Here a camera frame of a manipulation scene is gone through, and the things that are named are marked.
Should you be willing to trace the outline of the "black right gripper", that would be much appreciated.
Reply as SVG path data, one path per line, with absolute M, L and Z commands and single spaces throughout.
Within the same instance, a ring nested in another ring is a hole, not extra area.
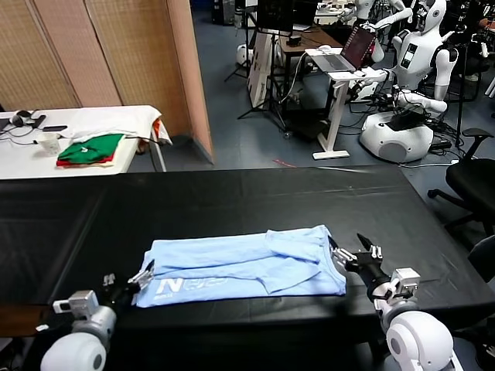
M 388 283 L 391 277 L 381 269 L 382 247 L 360 233 L 357 233 L 357 238 L 368 252 L 352 254 L 339 247 L 331 236 L 328 236 L 329 250 L 336 263 L 345 271 L 358 274 L 367 288 L 367 294 L 373 294 L 379 286 Z

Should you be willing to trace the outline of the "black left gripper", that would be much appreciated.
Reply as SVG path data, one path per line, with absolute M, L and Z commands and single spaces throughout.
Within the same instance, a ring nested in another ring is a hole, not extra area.
M 155 260 L 152 259 L 144 269 L 129 278 L 128 283 L 125 284 L 116 284 L 113 273 L 104 275 L 101 304 L 112 310 L 122 310 L 130 306 L 133 297 L 144 290 L 153 279 L 154 266 Z

